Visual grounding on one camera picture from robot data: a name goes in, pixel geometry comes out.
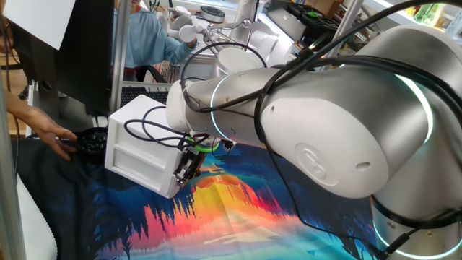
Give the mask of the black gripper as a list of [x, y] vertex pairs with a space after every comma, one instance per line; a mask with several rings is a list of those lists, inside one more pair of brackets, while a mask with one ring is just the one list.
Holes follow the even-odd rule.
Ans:
[[189, 179], [201, 176], [201, 165], [206, 155], [206, 152], [201, 152], [192, 147], [184, 150], [182, 159], [174, 172], [175, 179], [180, 187], [184, 187]]

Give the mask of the bare person hand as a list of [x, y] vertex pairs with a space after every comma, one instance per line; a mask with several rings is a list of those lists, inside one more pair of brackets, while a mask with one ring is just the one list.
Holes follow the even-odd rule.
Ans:
[[70, 154], [76, 150], [61, 142], [61, 139], [75, 142], [77, 136], [72, 131], [59, 126], [46, 113], [35, 107], [31, 107], [27, 125], [55, 153], [65, 160], [71, 160]]

